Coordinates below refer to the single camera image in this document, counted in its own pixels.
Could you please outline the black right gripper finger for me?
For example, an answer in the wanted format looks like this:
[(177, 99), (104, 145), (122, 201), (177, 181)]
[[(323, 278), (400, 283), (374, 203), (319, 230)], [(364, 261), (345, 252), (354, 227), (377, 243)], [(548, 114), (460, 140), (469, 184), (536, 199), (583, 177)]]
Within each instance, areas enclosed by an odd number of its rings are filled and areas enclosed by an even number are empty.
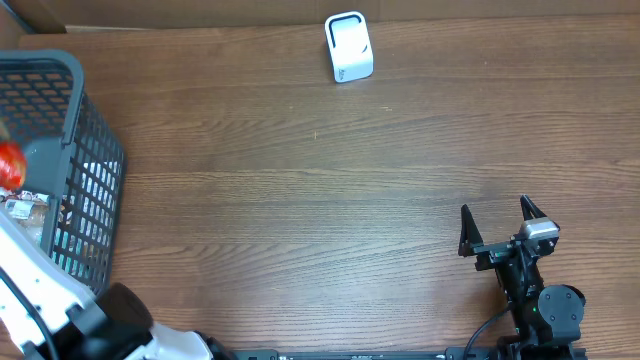
[(526, 194), (520, 196), (520, 205), (523, 218), (525, 220), (533, 220), (546, 217), (546, 214), (542, 210), (540, 210), (531, 200), (531, 198)]
[(464, 204), (461, 207), (461, 234), (458, 255), (463, 257), (473, 256), (475, 249), (483, 245), (484, 241), (472, 213), (468, 205)]

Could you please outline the orange spaghetti packet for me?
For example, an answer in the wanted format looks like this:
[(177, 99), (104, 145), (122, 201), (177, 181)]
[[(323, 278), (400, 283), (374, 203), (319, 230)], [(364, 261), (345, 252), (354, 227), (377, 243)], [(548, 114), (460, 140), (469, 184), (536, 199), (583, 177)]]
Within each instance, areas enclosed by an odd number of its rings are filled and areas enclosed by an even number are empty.
[(14, 142), (1, 143), (1, 186), (9, 191), (21, 188), (26, 180), (27, 160)]

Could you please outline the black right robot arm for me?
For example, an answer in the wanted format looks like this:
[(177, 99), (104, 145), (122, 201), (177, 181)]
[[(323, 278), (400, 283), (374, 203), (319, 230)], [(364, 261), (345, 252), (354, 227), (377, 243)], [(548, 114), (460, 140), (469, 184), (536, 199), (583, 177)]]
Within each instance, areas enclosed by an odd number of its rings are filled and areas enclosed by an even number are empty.
[[(493, 270), (506, 297), (506, 306), (485, 321), (470, 337), (463, 359), (585, 359), (581, 338), (585, 295), (576, 287), (544, 284), (537, 262), (551, 255), (561, 227), (535, 205), (520, 197), (523, 222), (517, 233), (501, 243), (486, 244), (467, 205), (461, 207), (458, 254), (474, 257), (478, 271)], [(475, 348), (479, 336), (510, 314), (516, 329), (493, 347)]]

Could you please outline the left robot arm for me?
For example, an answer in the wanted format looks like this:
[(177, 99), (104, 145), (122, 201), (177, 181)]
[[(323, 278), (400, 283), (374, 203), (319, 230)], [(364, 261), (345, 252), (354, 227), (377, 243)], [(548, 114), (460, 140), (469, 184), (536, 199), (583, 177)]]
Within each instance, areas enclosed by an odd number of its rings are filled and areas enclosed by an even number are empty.
[(129, 288), (95, 295), (1, 212), (1, 320), (25, 359), (232, 359), (217, 340), (153, 320)]

